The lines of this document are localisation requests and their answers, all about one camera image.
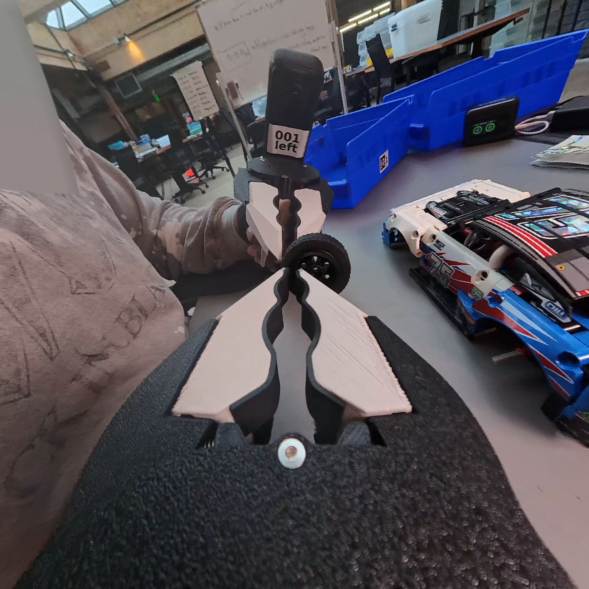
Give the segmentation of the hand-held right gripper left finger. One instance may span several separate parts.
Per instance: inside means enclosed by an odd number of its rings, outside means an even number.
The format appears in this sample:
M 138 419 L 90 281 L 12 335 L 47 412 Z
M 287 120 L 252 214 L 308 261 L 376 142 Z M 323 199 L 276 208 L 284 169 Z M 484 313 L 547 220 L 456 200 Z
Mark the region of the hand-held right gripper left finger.
M 214 422 L 269 422 L 279 405 L 273 343 L 283 329 L 289 270 L 281 269 L 224 310 L 171 409 Z

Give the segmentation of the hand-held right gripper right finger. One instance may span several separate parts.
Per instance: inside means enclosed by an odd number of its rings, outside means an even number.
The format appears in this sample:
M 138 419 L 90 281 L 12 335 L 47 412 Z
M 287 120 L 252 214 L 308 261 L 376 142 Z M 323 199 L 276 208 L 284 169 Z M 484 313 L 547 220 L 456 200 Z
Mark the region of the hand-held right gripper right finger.
M 306 365 L 312 392 L 361 418 L 410 413 L 412 405 L 367 314 L 305 270 L 296 271 L 296 297 L 310 340 Z

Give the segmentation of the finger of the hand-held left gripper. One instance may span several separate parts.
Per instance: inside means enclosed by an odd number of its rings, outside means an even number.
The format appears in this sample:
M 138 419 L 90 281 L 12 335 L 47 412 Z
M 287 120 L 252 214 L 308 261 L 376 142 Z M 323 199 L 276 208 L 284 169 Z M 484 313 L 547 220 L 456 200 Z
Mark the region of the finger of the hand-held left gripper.
M 261 260 L 268 254 L 276 260 L 283 256 L 283 229 L 278 221 L 279 191 L 266 183 L 251 181 L 248 184 L 249 200 L 246 204 L 246 220 L 249 229 L 261 246 Z
M 323 211 L 319 190 L 301 188 L 294 191 L 295 199 L 300 203 L 297 212 L 297 236 L 320 233 L 325 223 L 326 213 Z

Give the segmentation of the black toy car tire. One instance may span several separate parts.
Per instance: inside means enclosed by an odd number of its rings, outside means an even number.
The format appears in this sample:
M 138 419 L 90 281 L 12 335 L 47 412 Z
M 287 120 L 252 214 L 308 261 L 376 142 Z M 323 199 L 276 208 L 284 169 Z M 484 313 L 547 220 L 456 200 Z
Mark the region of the black toy car tire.
M 311 250 L 327 252 L 336 258 L 340 268 L 337 278 L 327 284 L 318 281 L 335 293 L 341 293 L 349 283 L 351 265 L 345 247 L 332 236 L 325 233 L 312 233 L 297 238 L 286 249 L 281 262 L 282 267 L 290 269 L 293 273 L 296 270 L 302 270 L 297 268 L 296 262 L 302 254 Z

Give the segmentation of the black toy wheel rim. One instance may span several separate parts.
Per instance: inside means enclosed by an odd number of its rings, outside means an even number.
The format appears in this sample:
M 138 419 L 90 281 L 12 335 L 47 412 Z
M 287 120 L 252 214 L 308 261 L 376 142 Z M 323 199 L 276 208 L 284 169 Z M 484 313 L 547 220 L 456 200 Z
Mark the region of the black toy wheel rim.
M 296 262 L 296 266 L 325 284 L 333 282 L 340 269 L 339 263 L 333 255 L 315 250 L 302 254 Z

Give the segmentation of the person's left forearm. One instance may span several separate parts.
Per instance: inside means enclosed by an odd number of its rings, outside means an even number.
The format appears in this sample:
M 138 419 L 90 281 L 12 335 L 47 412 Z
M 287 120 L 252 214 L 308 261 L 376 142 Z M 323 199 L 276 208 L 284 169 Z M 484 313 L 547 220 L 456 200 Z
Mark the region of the person's left forearm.
M 142 254 L 165 279 L 208 274 L 249 258 L 237 227 L 243 205 L 219 197 L 200 209 L 160 200 L 133 187 L 108 196 L 115 215 Z

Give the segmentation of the person's left hand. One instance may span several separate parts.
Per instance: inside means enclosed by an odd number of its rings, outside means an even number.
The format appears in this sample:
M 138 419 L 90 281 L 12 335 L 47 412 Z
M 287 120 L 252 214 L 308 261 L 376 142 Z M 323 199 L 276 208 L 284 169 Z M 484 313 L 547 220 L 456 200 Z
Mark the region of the person's left hand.
M 268 268 L 268 251 L 264 249 L 262 244 L 260 244 L 251 228 L 248 228 L 246 230 L 246 236 L 248 239 L 248 255 L 250 255 L 254 259 L 254 261 L 262 268 Z

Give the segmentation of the whiteboard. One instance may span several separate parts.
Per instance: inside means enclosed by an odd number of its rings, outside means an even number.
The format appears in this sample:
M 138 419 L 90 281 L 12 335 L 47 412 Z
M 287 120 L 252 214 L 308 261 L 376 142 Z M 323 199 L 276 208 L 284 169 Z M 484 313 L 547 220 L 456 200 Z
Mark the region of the whiteboard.
M 277 49 L 313 54 L 324 71 L 337 64 L 325 1 L 204 1 L 195 10 L 234 108 L 267 94 Z

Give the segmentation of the blue plastic bin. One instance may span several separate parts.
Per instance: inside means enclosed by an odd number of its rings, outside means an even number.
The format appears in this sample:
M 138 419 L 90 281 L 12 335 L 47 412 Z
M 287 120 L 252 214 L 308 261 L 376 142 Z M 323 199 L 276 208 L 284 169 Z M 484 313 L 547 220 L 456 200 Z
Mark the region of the blue plastic bin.
M 310 134 L 305 163 L 334 193 L 332 209 L 352 209 L 405 157 L 410 98 L 328 119 Z
M 435 150 L 461 140 L 465 113 L 475 105 L 516 96 L 521 117 L 556 104 L 587 34 L 503 48 L 387 94 L 383 102 L 409 99 L 409 145 Z

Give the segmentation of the paper chart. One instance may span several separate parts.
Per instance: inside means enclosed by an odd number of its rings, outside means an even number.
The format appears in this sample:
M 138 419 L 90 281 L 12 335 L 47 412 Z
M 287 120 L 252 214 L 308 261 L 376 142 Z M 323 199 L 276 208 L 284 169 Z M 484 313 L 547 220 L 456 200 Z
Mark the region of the paper chart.
M 220 113 L 220 107 L 204 73 L 202 62 L 195 61 L 172 73 L 194 121 Z

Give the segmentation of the white box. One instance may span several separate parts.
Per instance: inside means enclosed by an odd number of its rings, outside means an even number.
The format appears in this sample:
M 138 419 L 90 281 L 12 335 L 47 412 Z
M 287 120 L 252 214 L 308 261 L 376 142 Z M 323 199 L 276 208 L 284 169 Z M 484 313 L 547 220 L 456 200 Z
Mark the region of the white box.
M 387 19 L 394 59 L 437 43 L 442 1 L 422 1 Z

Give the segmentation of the person's grey patterned sweatshirt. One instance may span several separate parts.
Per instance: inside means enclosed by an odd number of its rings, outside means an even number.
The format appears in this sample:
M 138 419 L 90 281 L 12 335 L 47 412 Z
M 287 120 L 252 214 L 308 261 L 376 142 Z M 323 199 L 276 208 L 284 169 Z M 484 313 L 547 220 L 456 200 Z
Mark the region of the person's grey patterned sweatshirt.
M 180 303 L 108 202 L 131 183 L 60 127 L 75 191 L 1 191 L 1 588 L 48 541 L 113 415 L 185 337 Z

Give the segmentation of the glass skylight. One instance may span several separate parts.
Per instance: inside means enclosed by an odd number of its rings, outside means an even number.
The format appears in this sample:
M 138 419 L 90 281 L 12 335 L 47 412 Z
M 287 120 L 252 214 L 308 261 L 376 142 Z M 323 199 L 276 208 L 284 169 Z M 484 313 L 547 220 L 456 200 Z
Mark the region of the glass skylight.
M 90 22 L 98 16 L 114 10 L 127 1 L 67 1 L 47 12 L 41 20 L 46 26 L 60 31 L 70 31 Z

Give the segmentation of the folded sticker sheet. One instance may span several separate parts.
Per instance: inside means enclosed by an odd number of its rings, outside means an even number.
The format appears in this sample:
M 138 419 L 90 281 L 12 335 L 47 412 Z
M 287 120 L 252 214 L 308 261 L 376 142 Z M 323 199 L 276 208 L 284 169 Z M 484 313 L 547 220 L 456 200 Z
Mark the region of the folded sticker sheet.
M 534 155 L 539 167 L 573 168 L 588 171 L 588 135 L 573 135 Z

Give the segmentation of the black power adapter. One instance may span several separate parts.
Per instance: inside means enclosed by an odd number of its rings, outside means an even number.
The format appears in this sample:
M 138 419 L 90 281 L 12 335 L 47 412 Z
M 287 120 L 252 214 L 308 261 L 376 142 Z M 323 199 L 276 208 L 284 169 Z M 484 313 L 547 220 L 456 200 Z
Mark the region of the black power adapter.
M 551 133 L 588 131 L 588 96 L 574 97 L 557 106 L 549 130 Z

